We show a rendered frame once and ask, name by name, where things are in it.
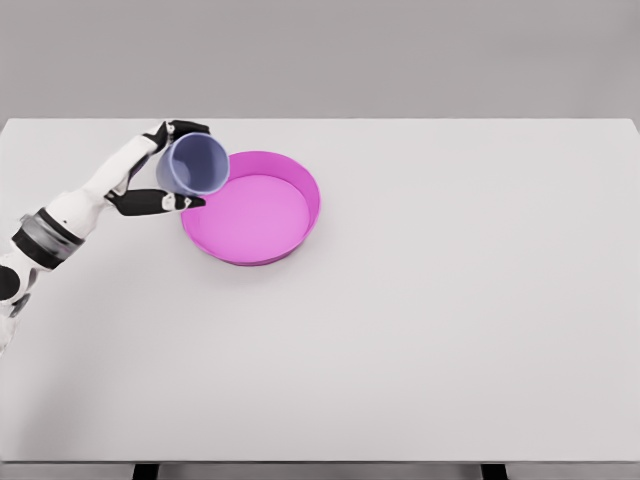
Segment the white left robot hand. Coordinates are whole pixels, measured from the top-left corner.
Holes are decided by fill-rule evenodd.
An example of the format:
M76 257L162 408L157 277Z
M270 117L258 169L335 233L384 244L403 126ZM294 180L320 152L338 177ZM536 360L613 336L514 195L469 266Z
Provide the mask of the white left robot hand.
M104 198L123 216L149 216L199 208L206 201L163 189L130 190L129 183L147 161L188 134L210 134L204 124L187 120L164 120L136 135L112 154L84 188Z

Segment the pale blue cup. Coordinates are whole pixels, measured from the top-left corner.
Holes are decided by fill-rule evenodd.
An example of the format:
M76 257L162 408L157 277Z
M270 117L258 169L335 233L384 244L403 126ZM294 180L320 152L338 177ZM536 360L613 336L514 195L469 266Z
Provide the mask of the pale blue cup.
M226 150L206 133L190 133L174 141L156 166L158 185L185 196L213 194L225 185L229 175Z

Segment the pink round plate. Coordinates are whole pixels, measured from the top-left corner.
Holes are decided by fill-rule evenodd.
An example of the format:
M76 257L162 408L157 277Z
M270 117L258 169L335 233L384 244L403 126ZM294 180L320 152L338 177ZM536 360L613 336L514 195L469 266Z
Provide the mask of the pink round plate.
M230 156L227 182L205 200L181 215L191 242L223 262L263 266L302 245L319 219L322 197L300 162L254 150Z

